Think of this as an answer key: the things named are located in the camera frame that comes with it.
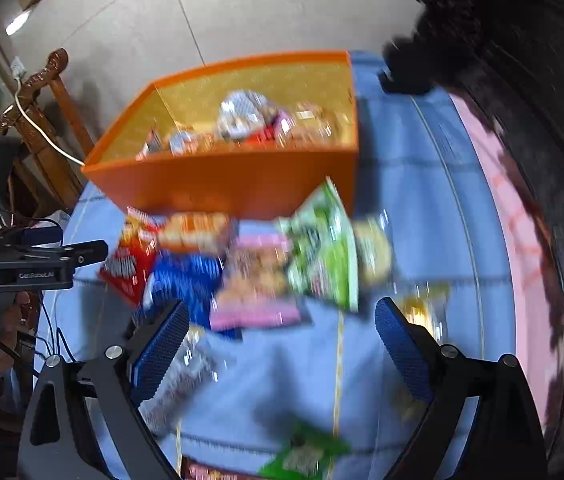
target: pink cloth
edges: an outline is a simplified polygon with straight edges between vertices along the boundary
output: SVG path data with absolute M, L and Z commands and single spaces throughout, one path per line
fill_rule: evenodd
M 461 97 L 451 95 L 451 99 L 469 133 L 500 216 L 513 280 L 516 355 L 544 427 L 549 384 L 560 369 L 564 370 L 564 341 L 553 341 L 552 345 L 551 305 L 559 309 L 562 294 L 548 246 L 550 236 L 499 137 L 485 129 Z

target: carved wooden post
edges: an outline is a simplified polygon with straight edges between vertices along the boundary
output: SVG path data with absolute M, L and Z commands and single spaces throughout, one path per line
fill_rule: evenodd
M 69 110 L 71 114 L 68 122 L 76 132 L 79 143 L 86 154 L 92 149 L 93 141 L 91 140 L 86 128 L 84 128 L 79 116 L 74 108 L 70 97 L 66 94 L 62 80 L 59 74 L 68 63 L 68 54 L 63 48 L 54 51 L 48 57 L 46 67 L 39 72 L 31 75 L 23 84 L 19 93 L 19 101 L 27 115 L 49 136 L 50 140 L 57 143 L 55 130 L 46 119 L 42 111 L 34 102 L 36 94 L 46 85 L 54 84 L 59 95 L 58 104 L 62 111 Z M 14 126 L 21 134 L 28 149 L 33 155 L 34 161 L 41 173 L 49 183 L 50 188 L 55 195 L 68 208 L 73 208 L 79 199 L 82 191 L 81 182 L 73 172 L 73 169 L 60 153 L 56 152 L 46 142 L 44 137 L 33 128 L 33 126 L 25 120 L 15 105 L 12 105 L 2 114 L 0 132 L 5 134 L 9 127 Z
M 29 98 L 26 101 L 28 102 L 24 102 L 24 98 L 20 97 L 20 103 L 27 115 L 44 130 L 50 140 L 57 143 L 54 128 L 50 125 L 42 111 Z M 11 126 L 14 126 L 21 134 L 31 155 L 33 155 L 37 167 L 60 202 L 68 208 L 75 207 L 82 191 L 82 185 L 75 173 L 73 173 L 68 160 L 46 142 L 44 137 L 22 117 L 15 106 L 7 108 L 2 115 L 0 130 L 2 133 L 5 133 Z
M 51 78 L 48 85 L 53 95 L 55 95 L 55 100 L 60 106 L 62 114 L 66 117 L 68 124 L 73 129 L 75 138 L 78 139 L 79 145 L 82 150 L 84 150 L 84 155 L 88 156 L 94 146 L 93 139 L 90 138 L 90 135 L 84 127 L 84 123 L 82 123 L 79 118 L 75 103 L 73 99 L 70 98 L 70 95 L 68 95 L 68 92 L 66 92 L 66 87 L 62 82 L 62 78 L 60 78 L 60 74 L 64 71 L 66 65 L 68 65 L 68 53 L 63 48 L 50 53 L 48 63 L 46 64 L 46 68 L 52 66 L 52 70 L 49 73 Z

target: white power cable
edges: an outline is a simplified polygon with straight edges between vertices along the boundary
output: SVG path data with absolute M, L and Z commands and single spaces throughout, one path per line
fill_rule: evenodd
M 17 80 L 17 92 L 15 93 L 15 104 L 17 104 L 17 108 L 19 109 L 21 115 L 29 122 L 33 125 L 33 127 L 42 134 L 42 136 L 44 137 L 44 139 L 46 139 L 46 142 L 48 142 L 52 148 L 59 152 L 62 153 L 63 156 L 65 156 L 66 158 L 68 158 L 68 160 L 71 160 L 73 162 L 75 162 L 75 164 L 79 164 L 80 166 L 84 166 L 84 163 L 79 160 L 78 158 L 75 158 L 72 155 L 69 155 L 68 153 L 66 153 L 64 150 L 62 150 L 57 144 L 55 144 L 54 142 L 52 142 L 52 140 L 49 139 L 49 136 L 46 135 L 46 132 L 44 132 L 43 129 L 41 129 L 39 126 L 37 126 L 37 124 L 35 124 L 33 122 L 33 120 L 26 114 L 26 112 L 24 111 L 24 109 L 22 108 L 22 105 L 19 103 L 19 93 L 22 89 L 22 80 L 20 79 L 19 76 L 16 76 L 15 79 Z

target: orange plastic bin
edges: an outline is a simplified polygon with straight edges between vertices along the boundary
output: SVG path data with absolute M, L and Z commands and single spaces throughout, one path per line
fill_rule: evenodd
M 282 106 L 305 101 L 334 111 L 338 140 L 308 149 L 258 145 L 135 160 L 154 125 L 162 138 L 175 121 L 212 128 L 222 99 L 237 89 L 260 92 Z M 120 208 L 271 220 L 291 215 L 326 176 L 351 212 L 358 152 L 348 53 L 293 52 L 220 62 L 153 81 L 102 136 L 82 171 Z

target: red snack bag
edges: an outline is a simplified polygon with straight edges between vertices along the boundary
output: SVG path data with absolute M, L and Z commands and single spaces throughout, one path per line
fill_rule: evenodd
M 157 254 L 158 224 L 148 215 L 128 208 L 117 248 L 98 271 L 132 306 L 142 299 Z
M 188 458 L 182 457 L 182 480 L 260 480 L 261 476 L 253 476 L 246 473 L 236 473 L 226 469 L 218 469 L 202 464 Z
M 268 142 L 270 140 L 275 140 L 275 131 L 273 126 L 265 126 L 256 133 L 250 134 L 245 139 L 245 144 L 261 144 L 262 142 Z

